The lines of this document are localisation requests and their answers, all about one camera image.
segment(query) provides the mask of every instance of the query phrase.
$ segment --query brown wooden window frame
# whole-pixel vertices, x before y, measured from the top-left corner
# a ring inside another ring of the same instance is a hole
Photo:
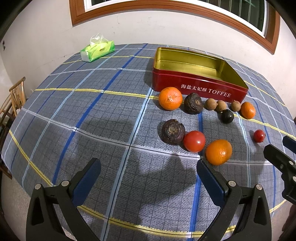
[[[274,54],[277,41],[279,38],[279,27],[280,27],[280,15],[278,12],[269,5],[269,16],[266,37],[262,37],[254,30],[250,29],[238,20],[235,20],[220,12],[194,5],[186,2],[179,1],[168,1],[168,0],[136,0],[126,1],[120,3],[114,3],[111,5],[99,7],[90,11],[85,11],[84,0],[69,0],[70,13],[72,25],[75,26],[79,23],[88,21],[93,18],[97,18],[103,15],[109,15],[116,12],[124,12],[130,10],[140,9],[158,9],[158,10],[174,10],[181,12],[188,12],[200,16],[204,16],[218,22],[224,23],[234,29],[244,33],[262,47],[268,50],[271,54]]]

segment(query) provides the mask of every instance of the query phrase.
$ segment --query cherry tomato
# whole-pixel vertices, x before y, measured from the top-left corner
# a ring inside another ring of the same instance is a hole
[[[188,132],[184,136],[183,144],[188,151],[199,152],[205,146],[205,136],[200,131]]]
[[[254,135],[253,135],[253,140],[256,142],[256,143],[260,143],[260,142],[263,142],[264,139],[265,139],[265,133],[264,131],[262,130],[256,130],[254,132]]]

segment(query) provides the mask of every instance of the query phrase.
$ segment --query black round fruit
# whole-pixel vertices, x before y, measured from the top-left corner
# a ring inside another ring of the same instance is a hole
[[[202,99],[196,93],[191,93],[184,100],[184,110],[188,114],[196,115],[202,112]]]
[[[179,145],[185,136],[185,127],[177,120],[171,119],[163,124],[161,134],[165,143],[170,145]]]
[[[226,110],[223,110],[222,111],[222,114],[221,114],[221,121],[225,124],[229,124],[233,121],[233,118],[234,118],[234,114],[232,113],[231,110],[229,109],[226,109]]]

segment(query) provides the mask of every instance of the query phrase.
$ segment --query floor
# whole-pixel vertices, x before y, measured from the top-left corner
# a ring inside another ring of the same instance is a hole
[[[15,235],[20,241],[26,240],[26,219],[30,203],[29,195],[22,189],[22,187],[13,178],[10,180],[3,175],[1,187],[2,207],[5,219]],[[292,204],[285,202],[278,210],[271,220],[272,225],[272,241],[277,241],[281,235],[283,224],[289,216],[289,211]],[[75,238],[67,231],[66,235],[75,240]]]

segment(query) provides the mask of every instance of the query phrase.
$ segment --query open tin box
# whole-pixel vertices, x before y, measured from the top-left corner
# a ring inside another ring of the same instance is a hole
[[[248,86],[225,61],[188,50],[159,47],[153,65],[152,88],[176,87],[182,94],[242,102]]]

